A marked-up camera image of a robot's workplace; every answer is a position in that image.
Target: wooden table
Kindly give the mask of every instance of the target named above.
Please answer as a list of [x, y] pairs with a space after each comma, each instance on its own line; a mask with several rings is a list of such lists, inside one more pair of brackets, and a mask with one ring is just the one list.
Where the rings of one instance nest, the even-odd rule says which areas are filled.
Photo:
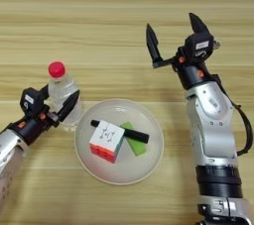
[[[207, 61], [254, 122], [254, 0], [0, 0], [0, 127], [22, 116], [22, 90], [49, 80], [60, 59], [80, 86], [85, 109], [108, 98], [141, 103], [160, 122], [165, 152], [156, 171], [131, 186], [89, 175], [73, 133], [51, 130], [31, 147], [2, 212], [1, 225], [193, 224], [197, 184], [184, 91], [169, 68], [152, 70], [145, 28], [156, 29], [164, 57], [191, 34], [199, 14], [222, 47]], [[238, 147], [245, 132], [233, 120]], [[254, 152], [240, 158], [243, 190], [254, 208]]]

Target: rubik's cube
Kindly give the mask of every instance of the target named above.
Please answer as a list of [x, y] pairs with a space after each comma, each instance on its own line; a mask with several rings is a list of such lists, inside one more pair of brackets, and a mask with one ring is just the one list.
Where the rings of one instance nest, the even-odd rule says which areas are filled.
[[124, 129], [101, 120], [90, 141], [91, 152], [115, 163], [123, 142]]

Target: round plate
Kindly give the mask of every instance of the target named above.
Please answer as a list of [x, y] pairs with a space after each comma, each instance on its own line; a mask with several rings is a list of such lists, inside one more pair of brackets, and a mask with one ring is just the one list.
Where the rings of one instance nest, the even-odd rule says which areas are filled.
[[[150, 135], [146, 153], [136, 157], [124, 140], [115, 164], [94, 155], [89, 148], [95, 130], [90, 125], [92, 119], [117, 126], [130, 122], [135, 130]], [[75, 132], [75, 149], [80, 162], [93, 176], [107, 183], [123, 185], [143, 180], [152, 173], [162, 157], [164, 139], [158, 122], [147, 109], [128, 100], [111, 99], [84, 113]]]

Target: black cable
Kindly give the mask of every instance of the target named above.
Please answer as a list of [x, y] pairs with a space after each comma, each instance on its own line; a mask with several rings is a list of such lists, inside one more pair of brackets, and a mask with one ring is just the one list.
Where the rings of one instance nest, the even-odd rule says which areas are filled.
[[249, 121], [249, 119], [247, 118], [246, 114], [243, 112], [243, 110], [241, 109], [241, 105], [237, 105], [235, 104], [230, 97], [227, 95], [224, 87], [221, 84], [220, 78], [217, 74], [209, 74], [210, 77], [216, 81], [216, 83], [218, 84], [219, 88], [221, 89], [221, 91], [228, 97], [228, 99], [230, 100], [230, 102], [232, 103], [232, 105], [234, 106], [234, 108], [238, 111], [238, 113], [240, 114], [242, 121], [244, 123], [244, 127], [245, 127], [245, 131], [246, 131], [246, 143], [245, 146], [242, 150], [237, 152], [237, 156], [241, 156], [244, 154], [247, 154], [248, 151], [251, 149], [252, 144], [253, 144], [253, 130], [252, 130], [252, 126], [251, 123]]

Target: plastic bottle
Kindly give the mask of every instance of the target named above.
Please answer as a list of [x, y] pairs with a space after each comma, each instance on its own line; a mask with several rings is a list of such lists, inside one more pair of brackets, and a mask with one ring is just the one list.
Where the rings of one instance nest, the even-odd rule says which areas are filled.
[[[49, 65], [49, 74], [51, 80], [49, 82], [49, 95], [55, 106], [56, 111], [60, 111], [65, 100], [78, 90], [74, 79], [65, 72], [64, 64], [60, 61], [52, 62]], [[80, 97], [76, 102], [73, 110], [64, 119], [63, 124], [68, 127], [75, 126], [82, 116], [82, 106]]]

